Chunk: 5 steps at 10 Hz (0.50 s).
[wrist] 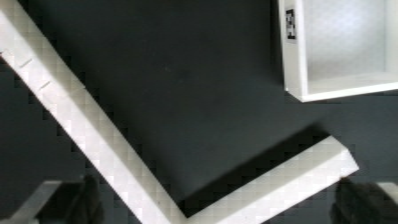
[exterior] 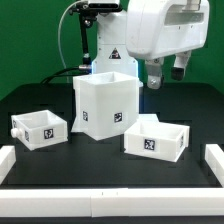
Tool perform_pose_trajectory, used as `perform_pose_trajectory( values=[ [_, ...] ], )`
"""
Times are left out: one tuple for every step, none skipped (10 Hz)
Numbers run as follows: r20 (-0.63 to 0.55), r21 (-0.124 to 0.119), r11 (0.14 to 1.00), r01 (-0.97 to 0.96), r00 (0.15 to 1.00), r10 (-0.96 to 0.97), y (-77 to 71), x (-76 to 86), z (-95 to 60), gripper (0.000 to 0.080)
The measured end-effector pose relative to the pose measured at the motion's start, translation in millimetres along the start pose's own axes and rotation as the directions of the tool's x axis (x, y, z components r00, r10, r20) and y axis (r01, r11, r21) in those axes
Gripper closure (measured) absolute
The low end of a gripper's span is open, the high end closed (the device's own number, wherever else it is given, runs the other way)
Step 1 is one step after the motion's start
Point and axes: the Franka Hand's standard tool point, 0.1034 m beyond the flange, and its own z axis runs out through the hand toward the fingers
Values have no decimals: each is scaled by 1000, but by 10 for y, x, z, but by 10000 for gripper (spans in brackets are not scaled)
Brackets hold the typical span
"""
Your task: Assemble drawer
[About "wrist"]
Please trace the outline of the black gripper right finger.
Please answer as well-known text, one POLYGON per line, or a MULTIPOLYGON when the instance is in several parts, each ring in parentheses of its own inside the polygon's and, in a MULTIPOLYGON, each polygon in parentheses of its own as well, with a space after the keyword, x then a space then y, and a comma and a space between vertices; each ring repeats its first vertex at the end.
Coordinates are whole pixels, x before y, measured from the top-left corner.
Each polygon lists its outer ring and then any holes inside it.
POLYGON ((398 184, 343 178, 331 207, 333 224, 398 224, 398 184))

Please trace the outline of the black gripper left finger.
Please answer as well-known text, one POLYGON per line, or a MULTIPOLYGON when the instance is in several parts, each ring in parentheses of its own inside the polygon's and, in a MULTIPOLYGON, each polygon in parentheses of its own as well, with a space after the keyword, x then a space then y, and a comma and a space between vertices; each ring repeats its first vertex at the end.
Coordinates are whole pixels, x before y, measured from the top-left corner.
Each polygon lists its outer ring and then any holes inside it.
POLYGON ((104 224, 105 211, 93 176, 45 181, 6 224, 104 224))

